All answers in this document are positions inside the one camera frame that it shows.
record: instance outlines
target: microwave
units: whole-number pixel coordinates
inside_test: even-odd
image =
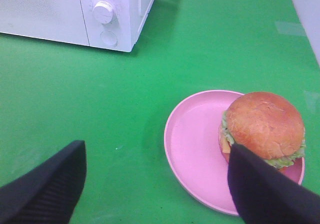
[[[130,52],[154,0],[0,0],[0,32]]]

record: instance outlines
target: microwave dial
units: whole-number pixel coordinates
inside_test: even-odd
[[[101,24],[108,24],[114,18],[114,10],[111,4],[106,1],[99,1],[93,9],[94,18]]]

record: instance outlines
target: green surface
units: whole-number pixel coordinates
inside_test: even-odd
[[[306,127],[303,185],[320,194],[320,69],[291,0],[155,0],[131,53],[0,34],[0,185],[74,139],[88,175],[71,223],[243,223],[176,181],[165,122],[203,90],[271,91]]]

